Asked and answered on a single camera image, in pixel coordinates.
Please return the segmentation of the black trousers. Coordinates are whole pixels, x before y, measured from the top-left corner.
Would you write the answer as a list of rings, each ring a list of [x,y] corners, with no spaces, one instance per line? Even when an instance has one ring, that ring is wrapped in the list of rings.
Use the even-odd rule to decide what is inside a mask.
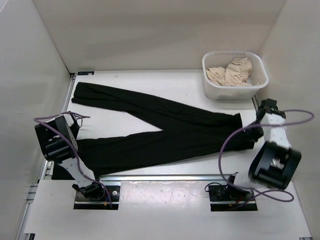
[[[88,107],[125,112],[157,131],[77,141],[79,156],[97,176],[153,167],[218,153],[243,126],[239,113],[211,112],[158,96],[79,82],[71,100]],[[245,134],[225,151],[243,151]]]

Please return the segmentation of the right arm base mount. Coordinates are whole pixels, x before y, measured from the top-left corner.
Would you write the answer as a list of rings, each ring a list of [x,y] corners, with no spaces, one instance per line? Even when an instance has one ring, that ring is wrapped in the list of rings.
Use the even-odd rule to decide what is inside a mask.
[[[254,212],[258,210],[252,191],[211,182],[204,187],[209,195],[211,212]]]

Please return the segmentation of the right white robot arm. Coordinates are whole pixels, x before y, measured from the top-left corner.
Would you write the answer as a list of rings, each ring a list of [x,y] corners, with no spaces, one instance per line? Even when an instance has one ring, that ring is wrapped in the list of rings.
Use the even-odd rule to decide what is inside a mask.
[[[293,149],[289,143],[285,124],[286,114],[278,109],[277,101],[270,98],[262,100],[255,121],[232,133],[222,145],[221,152],[230,147],[229,141],[233,141],[239,134],[246,134],[254,142],[263,138],[264,144],[249,167],[248,179],[270,189],[283,191],[302,158],[301,152]]]

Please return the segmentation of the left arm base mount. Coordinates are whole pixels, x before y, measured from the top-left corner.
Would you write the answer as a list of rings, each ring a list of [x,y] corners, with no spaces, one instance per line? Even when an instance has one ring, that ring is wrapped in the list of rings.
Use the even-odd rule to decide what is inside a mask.
[[[76,190],[73,208],[75,210],[118,210],[121,183],[111,182],[105,187],[109,195],[97,183],[93,183],[86,188],[79,188],[76,184],[73,184],[72,188]]]

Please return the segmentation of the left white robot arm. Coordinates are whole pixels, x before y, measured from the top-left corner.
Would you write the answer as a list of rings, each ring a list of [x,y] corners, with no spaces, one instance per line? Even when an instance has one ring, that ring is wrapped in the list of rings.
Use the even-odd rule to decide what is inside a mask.
[[[72,188],[85,198],[107,202],[109,192],[94,172],[81,160],[77,136],[82,124],[78,121],[88,116],[72,111],[53,116],[35,117],[34,127],[44,158],[65,169],[76,181]]]

